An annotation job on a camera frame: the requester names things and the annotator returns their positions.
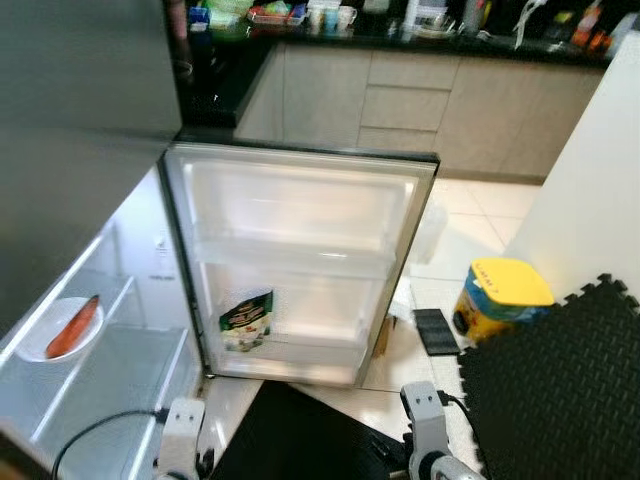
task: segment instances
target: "black cable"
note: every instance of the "black cable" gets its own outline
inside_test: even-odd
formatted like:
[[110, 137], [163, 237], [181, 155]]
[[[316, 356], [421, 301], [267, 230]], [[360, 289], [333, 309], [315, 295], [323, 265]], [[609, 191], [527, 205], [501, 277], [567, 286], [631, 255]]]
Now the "black cable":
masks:
[[467, 407], [464, 406], [464, 404], [460, 401], [460, 399], [458, 399], [457, 397], [454, 397], [453, 395], [449, 395], [447, 392], [443, 390], [438, 390], [438, 396], [440, 397], [440, 401], [442, 402], [442, 405], [447, 406], [449, 402], [453, 402], [460, 408], [460, 410], [462, 410], [462, 413], [464, 413], [464, 416], [467, 417], [467, 422], [469, 423], [469, 426], [473, 431], [473, 435], [476, 437], [476, 444], [478, 445], [478, 450], [480, 450], [480, 455], [482, 456], [482, 461], [484, 462], [484, 467], [487, 472], [487, 480], [491, 480], [491, 474], [490, 474], [491, 470], [489, 469], [489, 462], [487, 460], [487, 456], [484, 453], [484, 450], [482, 449], [482, 444], [480, 443], [480, 437], [478, 436], [478, 431], [476, 430], [476, 426], [474, 425], [473, 421], [471, 420], [471, 417], [469, 416], [469, 410], [467, 410]]
[[109, 423], [112, 420], [116, 420], [116, 419], [122, 418], [122, 417], [129, 417], [129, 416], [133, 416], [133, 415], [148, 415], [150, 417], [155, 417], [155, 419], [156, 419], [156, 421], [158, 423], [164, 423], [167, 420], [167, 416], [169, 415], [169, 409], [163, 408], [162, 410], [157, 410], [157, 411], [154, 411], [154, 410], [127, 410], [125, 412], [120, 412], [120, 413], [115, 413], [113, 415], [109, 415], [108, 417], [105, 417], [102, 420], [98, 420], [97, 422], [89, 425], [85, 429], [83, 429], [80, 432], [76, 433], [73, 437], [71, 437], [71, 439], [67, 443], [64, 444], [64, 446], [62, 447], [62, 449], [60, 450], [60, 452], [56, 456], [55, 461], [53, 462], [53, 469], [51, 470], [51, 479], [52, 480], [58, 480], [58, 470], [60, 469], [60, 462], [62, 461], [62, 457], [64, 457], [64, 454], [67, 453], [67, 450], [69, 450], [69, 447], [71, 447], [71, 445], [73, 445], [79, 438], [83, 437], [84, 435], [86, 435], [90, 431], [95, 430], [99, 426], [104, 425], [105, 423]]

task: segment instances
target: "bottle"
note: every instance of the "bottle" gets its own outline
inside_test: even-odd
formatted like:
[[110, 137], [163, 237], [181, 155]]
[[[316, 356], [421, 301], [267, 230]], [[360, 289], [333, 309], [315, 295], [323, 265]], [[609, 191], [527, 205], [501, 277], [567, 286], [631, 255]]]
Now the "bottle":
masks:
[[580, 23], [571, 38], [571, 43], [578, 45], [579, 47], [584, 47], [587, 44], [589, 37], [591, 36], [591, 30], [598, 22], [601, 12], [602, 8], [600, 8], [600, 0], [594, 0], [594, 2], [584, 11], [582, 20], [580, 20]]

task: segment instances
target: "yellow lid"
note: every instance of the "yellow lid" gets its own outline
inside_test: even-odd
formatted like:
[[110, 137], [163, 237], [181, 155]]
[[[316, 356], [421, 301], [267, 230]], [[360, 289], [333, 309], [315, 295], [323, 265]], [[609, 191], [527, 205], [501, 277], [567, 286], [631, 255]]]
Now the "yellow lid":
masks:
[[478, 258], [471, 269], [484, 293], [502, 305], [547, 306], [553, 294], [531, 265], [515, 258]]

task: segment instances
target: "black countertop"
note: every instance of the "black countertop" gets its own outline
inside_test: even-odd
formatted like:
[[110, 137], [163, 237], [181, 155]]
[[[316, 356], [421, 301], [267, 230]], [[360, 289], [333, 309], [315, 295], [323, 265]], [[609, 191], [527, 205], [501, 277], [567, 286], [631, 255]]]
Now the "black countertop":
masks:
[[434, 40], [412, 36], [401, 30], [389, 34], [391, 20], [361, 17], [366, 16], [359, 16], [354, 29], [346, 34], [313, 34], [305, 27], [260, 29], [245, 22], [224, 34], [192, 34], [190, 44], [195, 59], [194, 83], [179, 88], [184, 124], [187, 128], [235, 128], [258, 83], [265, 60], [279, 42], [504, 58], [600, 69], [605, 69], [610, 62], [610, 59], [588, 54], [573, 45], [543, 40], [525, 39], [520, 48], [515, 50], [514, 37], [478, 38], [462, 34]]

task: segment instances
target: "yellow container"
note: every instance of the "yellow container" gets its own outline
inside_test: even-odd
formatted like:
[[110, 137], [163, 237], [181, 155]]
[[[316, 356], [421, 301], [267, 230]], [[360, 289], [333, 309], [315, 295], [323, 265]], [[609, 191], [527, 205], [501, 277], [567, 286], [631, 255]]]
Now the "yellow container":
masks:
[[531, 265], [513, 258], [479, 258], [471, 263], [453, 314], [456, 330], [480, 341], [530, 323], [554, 302], [553, 294]]

